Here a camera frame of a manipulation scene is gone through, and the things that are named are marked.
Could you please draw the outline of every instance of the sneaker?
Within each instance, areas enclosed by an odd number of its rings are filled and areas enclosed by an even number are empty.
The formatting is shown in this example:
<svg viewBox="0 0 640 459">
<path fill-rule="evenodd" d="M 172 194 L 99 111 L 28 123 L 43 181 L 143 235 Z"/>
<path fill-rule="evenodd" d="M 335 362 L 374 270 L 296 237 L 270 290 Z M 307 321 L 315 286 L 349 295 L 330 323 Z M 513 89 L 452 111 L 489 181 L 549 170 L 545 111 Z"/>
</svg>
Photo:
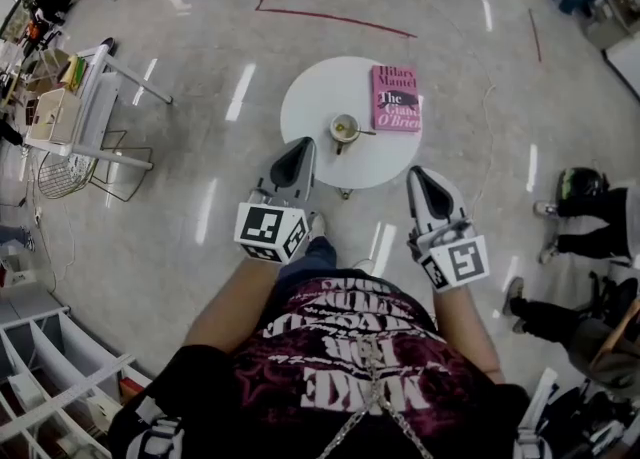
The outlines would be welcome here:
<svg viewBox="0 0 640 459">
<path fill-rule="evenodd" d="M 554 239 L 547 247 L 545 247 L 540 254 L 538 255 L 538 262 L 542 265 L 548 264 L 554 256 L 558 256 L 560 251 L 558 251 L 558 243 Z"/>
<path fill-rule="evenodd" d="M 365 258 L 364 260 L 360 260 L 351 268 L 361 270 L 365 274 L 368 274 L 369 276 L 371 276 L 374 266 L 375 266 L 375 262 L 371 260 L 371 258 Z"/>
<path fill-rule="evenodd" d="M 513 331 L 517 335 L 523 335 L 525 333 L 524 325 L 525 325 L 525 321 L 522 319 L 518 319 L 518 322 L 516 322 L 513 325 L 513 328 L 511 329 L 511 331 Z"/>
<path fill-rule="evenodd" d="M 511 300 L 517 297 L 522 297 L 524 292 L 524 279 L 520 276 L 516 276 L 509 283 L 507 289 L 507 296 L 504 300 L 504 306 L 502 307 L 502 314 L 507 317 L 513 317 L 513 311 L 511 311 Z"/>
<path fill-rule="evenodd" d="M 24 232 L 24 236 L 25 236 L 24 247 L 25 247 L 25 249 L 28 249 L 31 252 L 35 251 L 36 250 L 36 243 L 33 240 L 33 236 L 31 235 L 31 232 L 29 230 L 27 230 L 24 226 L 20 226 L 20 229 L 22 229 L 22 231 Z"/>
<path fill-rule="evenodd" d="M 327 224 L 324 217 L 319 212 L 309 214 L 309 242 L 318 237 L 327 236 Z"/>
<path fill-rule="evenodd" d="M 533 213 L 540 217 L 558 217 L 558 205 L 548 201 L 536 201 L 533 204 Z"/>
</svg>

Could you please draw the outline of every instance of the white metal rack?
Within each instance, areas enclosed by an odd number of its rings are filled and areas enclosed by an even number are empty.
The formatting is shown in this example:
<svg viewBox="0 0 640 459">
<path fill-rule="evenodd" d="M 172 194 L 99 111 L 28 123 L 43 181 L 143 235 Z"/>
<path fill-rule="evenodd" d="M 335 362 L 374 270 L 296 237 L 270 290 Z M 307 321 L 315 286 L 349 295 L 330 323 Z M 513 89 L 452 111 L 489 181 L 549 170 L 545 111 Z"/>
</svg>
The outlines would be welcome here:
<svg viewBox="0 0 640 459">
<path fill-rule="evenodd" d="M 0 406 L 10 418 L 0 426 L 0 443 L 21 436 L 33 455 L 51 459 L 38 443 L 37 429 L 41 422 L 53 419 L 57 427 L 65 429 L 77 442 L 92 445 L 106 457 L 111 457 L 65 408 L 73 405 L 74 409 L 89 415 L 86 399 L 91 396 L 99 395 L 120 405 L 120 377 L 128 377 L 142 387 L 151 381 L 131 367 L 135 361 L 133 356 L 111 354 L 75 324 L 66 315 L 68 311 L 68 307 L 61 307 L 0 326 L 0 341 L 13 372 L 10 375 L 26 374 L 44 400 L 30 411 L 16 415 L 0 392 Z M 59 392 L 49 393 L 34 375 L 32 367 L 42 369 Z"/>
</svg>

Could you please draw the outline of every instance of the wire basket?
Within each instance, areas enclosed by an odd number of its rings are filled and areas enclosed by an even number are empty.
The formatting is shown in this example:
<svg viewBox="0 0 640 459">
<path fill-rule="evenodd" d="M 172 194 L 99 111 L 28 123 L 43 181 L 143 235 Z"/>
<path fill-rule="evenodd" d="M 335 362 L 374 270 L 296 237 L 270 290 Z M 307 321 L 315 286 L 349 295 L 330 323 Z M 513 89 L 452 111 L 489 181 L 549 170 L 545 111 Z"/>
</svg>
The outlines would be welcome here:
<svg viewBox="0 0 640 459">
<path fill-rule="evenodd" d="M 82 189 L 93 175 L 97 159 L 84 155 L 61 157 L 47 153 L 38 170 L 38 188 L 48 199 L 58 199 Z"/>
</svg>

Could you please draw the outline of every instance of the graphic t-shirt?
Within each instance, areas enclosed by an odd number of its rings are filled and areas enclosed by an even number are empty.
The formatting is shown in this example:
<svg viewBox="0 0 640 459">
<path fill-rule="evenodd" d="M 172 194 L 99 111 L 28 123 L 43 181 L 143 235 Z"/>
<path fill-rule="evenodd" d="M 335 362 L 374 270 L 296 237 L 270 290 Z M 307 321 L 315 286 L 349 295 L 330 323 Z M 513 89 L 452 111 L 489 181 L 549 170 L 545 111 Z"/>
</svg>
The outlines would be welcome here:
<svg viewBox="0 0 640 459">
<path fill-rule="evenodd" d="M 512 456 L 528 404 L 524 391 L 496 386 L 398 288 L 362 271 L 338 270 L 300 273 L 276 285 L 255 334 L 233 355 L 207 346 L 178 351 L 115 418 L 114 458 L 125 457 L 131 443 L 131 450 L 145 449 L 149 422 L 156 430 L 172 422 L 174 432 L 168 448 L 148 445 L 155 450 L 148 457 L 170 448 L 173 457 L 318 457 L 369 393 L 358 347 L 366 336 L 380 352 L 375 366 L 385 399 L 434 457 Z M 136 413 L 150 399 L 155 424 L 146 409 Z M 375 405 L 331 457 L 420 454 Z"/>
</svg>

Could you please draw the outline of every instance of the book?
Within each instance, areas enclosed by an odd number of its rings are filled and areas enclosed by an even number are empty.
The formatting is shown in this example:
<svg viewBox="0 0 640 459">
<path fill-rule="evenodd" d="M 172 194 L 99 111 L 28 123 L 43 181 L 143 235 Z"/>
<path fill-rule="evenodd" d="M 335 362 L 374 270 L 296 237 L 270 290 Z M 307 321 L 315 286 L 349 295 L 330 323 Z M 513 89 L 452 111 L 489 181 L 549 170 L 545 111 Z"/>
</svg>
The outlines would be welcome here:
<svg viewBox="0 0 640 459">
<path fill-rule="evenodd" d="M 422 120 L 416 71 L 399 66 L 374 66 L 371 77 L 374 130 L 420 130 Z"/>
</svg>

